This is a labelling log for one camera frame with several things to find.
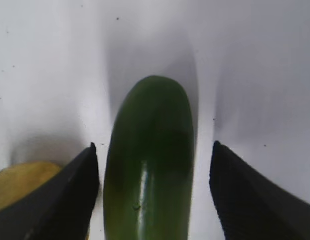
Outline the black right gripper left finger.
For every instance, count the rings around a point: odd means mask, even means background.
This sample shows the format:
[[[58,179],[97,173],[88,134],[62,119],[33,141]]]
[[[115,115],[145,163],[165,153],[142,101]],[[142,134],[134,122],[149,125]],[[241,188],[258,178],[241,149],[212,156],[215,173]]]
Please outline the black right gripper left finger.
[[[0,211],[0,240],[83,240],[98,191],[91,143],[43,186]]]

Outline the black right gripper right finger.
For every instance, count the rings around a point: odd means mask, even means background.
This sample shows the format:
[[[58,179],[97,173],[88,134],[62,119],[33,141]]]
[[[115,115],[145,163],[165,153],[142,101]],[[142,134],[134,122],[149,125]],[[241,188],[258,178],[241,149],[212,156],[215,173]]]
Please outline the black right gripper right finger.
[[[227,240],[310,240],[310,205],[214,142],[209,187]]]

